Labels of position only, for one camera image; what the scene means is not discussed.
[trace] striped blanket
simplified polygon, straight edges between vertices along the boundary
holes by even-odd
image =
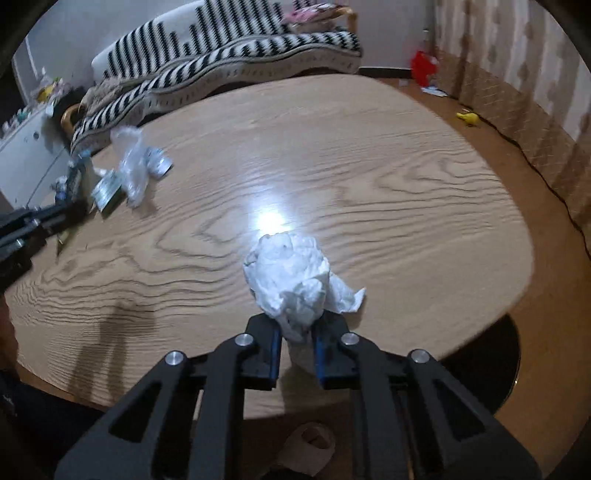
[[[267,0],[199,0],[120,38],[92,61],[95,79],[139,84],[76,125],[72,153],[107,146],[116,125],[139,125],[148,115],[171,112],[233,83],[316,69],[357,72],[362,52],[354,33],[289,33],[282,17],[281,4]]]

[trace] wall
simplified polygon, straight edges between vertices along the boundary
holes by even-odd
[[[359,13],[363,65],[407,68],[421,46],[430,1],[350,0]],[[35,87],[35,70],[42,67],[51,77],[64,77],[76,86],[92,85],[90,62],[95,55],[133,28],[185,3],[59,0],[33,26],[13,58],[21,94],[28,96]]]

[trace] metal screw head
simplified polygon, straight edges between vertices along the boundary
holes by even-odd
[[[255,339],[252,337],[250,333],[241,333],[240,335],[236,335],[234,339],[238,346],[249,346]]]
[[[359,343],[359,335],[353,332],[347,332],[341,336],[340,341],[347,346],[357,345]]]
[[[177,350],[173,350],[172,352],[168,352],[164,357],[164,361],[172,366],[178,365],[184,359],[184,355],[182,352]]]
[[[410,354],[410,358],[412,358],[413,362],[417,364],[426,364],[430,359],[427,351],[423,350],[422,348],[413,350]]]

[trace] round table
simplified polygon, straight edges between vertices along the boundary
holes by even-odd
[[[519,299],[532,272],[521,214],[439,117],[376,80],[301,77],[224,93],[143,128],[174,168],[144,204],[54,241],[7,292],[27,369],[113,404],[166,352],[211,351],[259,310],[242,261],[265,233],[315,236],[367,297],[350,327],[380,348],[436,358]],[[106,148],[95,166],[114,167]],[[329,404],[282,350],[273,392],[245,417]]]

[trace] floor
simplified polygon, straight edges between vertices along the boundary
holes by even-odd
[[[383,81],[398,87],[398,80]],[[524,297],[509,312],[519,330],[521,368],[497,418],[547,475],[576,440],[591,411],[591,261],[583,238],[562,202],[516,146],[487,124],[470,128],[456,119],[461,106],[452,99],[427,95],[412,84],[400,89],[466,137],[503,181],[530,229],[534,275]],[[21,373],[26,381],[56,392],[31,374]],[[346,403],[245,422],[243,477],[256,478],[272,463],[289,433],[314,420],[330,426],[337,438],[336,453],[319,478],[351,478]]]

